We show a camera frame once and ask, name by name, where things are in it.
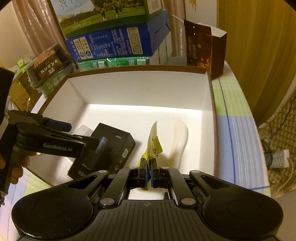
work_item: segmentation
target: white power strip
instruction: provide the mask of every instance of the white power strip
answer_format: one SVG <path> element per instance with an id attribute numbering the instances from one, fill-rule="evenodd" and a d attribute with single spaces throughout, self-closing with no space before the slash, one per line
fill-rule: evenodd
<path id="1" fill-rule="evenodd" d="M 272 153 L 272 163 L 269 168 L 285 168 L 289 167 L 289 160 L 290 157 L 289 149 L 276 151 Z"/>

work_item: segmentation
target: brown quilted mat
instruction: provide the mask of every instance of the brown quilted mat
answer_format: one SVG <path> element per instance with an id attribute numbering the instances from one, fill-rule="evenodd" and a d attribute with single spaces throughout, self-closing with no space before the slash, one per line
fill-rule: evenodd
<path id="1" fill-rule="evenodd" d="M 267 123 L 262 124 L 259 129 L 261 139 L 269 138 L 272 133 L 280 127 L 288 110 L 291 106 L 293 98 L 296 96 L 296 89 L 289 96 L 282 107 L 268 120 L 271 126 Z M 285 120 L 283 126 L 278 133 L 270 140 L 271 149 L 275 151 L 289 149 L 289 167 L 277 168 L 268 170 L 268 180 L 270 183 L 271 197 L 277 198 L 284 193 L 296 189 L 296 100 L 294 100 L 291 110 Z"/>

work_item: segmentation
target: pink curtain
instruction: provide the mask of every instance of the pink curtain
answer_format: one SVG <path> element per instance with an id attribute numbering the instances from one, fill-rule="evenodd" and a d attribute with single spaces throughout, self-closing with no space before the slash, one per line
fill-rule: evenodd
<path id="1" fill-rule="evenodd" d="M 12 0 L 20 25 L 35 55 L 59 43 L 65 51 L 65 37 L 47 0 Z"/>
<path id="2" fill-rule="evenodd" d="M 170 27 L 172 32 L 172 56 L 186 56 L 186 38 L 184 24 L 172 17 L 175 15 L 180 19 L 185 19 L 184 0 L 163 0 L 163 8 L 168 9 L 170 15 Z"/>

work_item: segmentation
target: cow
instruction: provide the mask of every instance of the cow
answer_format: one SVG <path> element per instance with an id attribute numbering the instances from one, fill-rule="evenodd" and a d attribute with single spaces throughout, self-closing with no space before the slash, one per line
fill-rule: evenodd
<path id="1" fill-rule="evenodd" d="M 118 12 L 122 12 L 121 0 L 91 0 L 96 10 L 101 13 L 103 21 L 107 20 L 105 11 L 113 7 L 116 11 L 116 17 L 118 18 Z"/>

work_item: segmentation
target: snack bag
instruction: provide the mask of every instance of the snack bag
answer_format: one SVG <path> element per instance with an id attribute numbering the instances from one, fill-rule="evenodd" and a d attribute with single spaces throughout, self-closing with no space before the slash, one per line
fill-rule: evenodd
<path id="1" fill-rule="evenodd" d="M 162 153 L 163 149 L 159 143 L 158 137 L 157 137 L 157 121 L 153 124 L 150 135 L 147 142 L 147 149 L 145 153 L 142 155 L 147 160 L 147 163 L 149 163 L 149 160 L 152 158 L 155 158 L 156 161 L 158 161 L 158 154 Z"/>

